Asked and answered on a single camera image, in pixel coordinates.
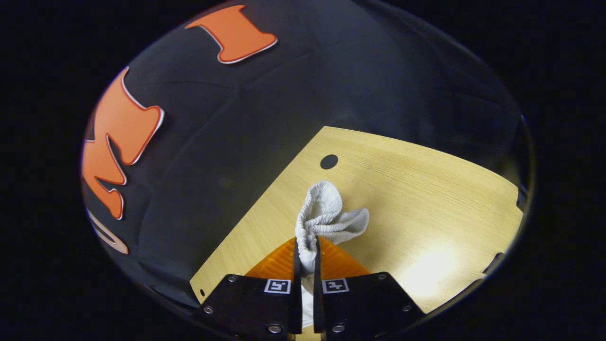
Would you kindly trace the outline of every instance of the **wooden board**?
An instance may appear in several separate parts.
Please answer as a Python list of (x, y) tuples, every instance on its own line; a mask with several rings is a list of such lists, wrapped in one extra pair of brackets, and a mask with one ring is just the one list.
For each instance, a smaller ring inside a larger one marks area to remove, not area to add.
[(320, 335), (313, 332), (313, 325), (303, 328), (301, 334), (296, 336), (297, 341), (318, 341), (319, 339)]
[[(322, 169), (329, 154), (339, 161)], [(191, 279), (198, 300), (200, 289), (245, 274), (292, 238), (307, 190), (322, 180), (337, 187), (344, 211), (370, 212), (366, 232), (339, 246), (370, 272), (391, 273), (423, 312), (483, 277), (522, 220), (517, 187), (490, 170), (417, 144), (324, 127)]]

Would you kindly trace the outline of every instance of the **screw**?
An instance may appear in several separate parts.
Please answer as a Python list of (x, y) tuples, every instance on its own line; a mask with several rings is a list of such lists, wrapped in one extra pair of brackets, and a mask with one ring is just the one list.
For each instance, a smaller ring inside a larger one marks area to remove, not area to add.
[(340, 333), (340, 332), (342, 332), (344, 330), (345, 330), (345, 326), (344, 325), (335, 325), (333, 327), (333, 332), (334, 333)]
[(269, 332), (272, 334), (279, 334), (282, 332), (282, 327), (280, 327), (279, 325), (271, 325), (267, 327), (267, 330), (269, 330)]

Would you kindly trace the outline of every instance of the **orange letter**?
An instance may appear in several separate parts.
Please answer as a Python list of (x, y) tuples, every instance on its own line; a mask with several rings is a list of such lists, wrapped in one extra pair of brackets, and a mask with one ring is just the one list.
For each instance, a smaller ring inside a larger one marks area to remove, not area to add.
[(242, 14), (244, 7), (244, 5), (237, 5), (224, 8), (194, 20), (185, 28), (200, 26), (206, 30), (221, 47), (217, 56), (220, 62), (231, 64), (241, 61), (255, 53), (269, 49), (278, 41), (275, 35), (259, 31)]
[(132, 165), (139, 160), (164, 118), (160, 107), (145, 108), (128, 93), (124, 86), (127, 72), (128, 67), (101, 98), (95, 111), (95, 139), (84, 142), (82, 153), (82, 177), (116, 219), (122, 219), (122, 195), (116, 189), (108, 191), (98, 181), (126, 184), (126, 176), (110, 149), (110, 140), (118, 147), (122, 162)]
[(124, 244), (124, 242), (122, 240), (120, 240), (120, 238), (118, 238), (109, 229), (107, 229), (99, 220), (97, 220), (97, 218), (95, 218), (95, 216), (90, 211), (88, 212), (88, 216), (93, 221), (93, 224), (95, 224), (98, 229), (105, 232), (109, 237), (109, 238), (107, 238), (102, 233), (97, 231), (96, 228), (93, 228), (95, 230), (95, 233), (99, 236), (99, 238), (101, 238), (109, 246), (116, 249), (118, 252), (125, 254), (125, 255), (128, 254), (128, 247), (126, 247), (126, 244)]

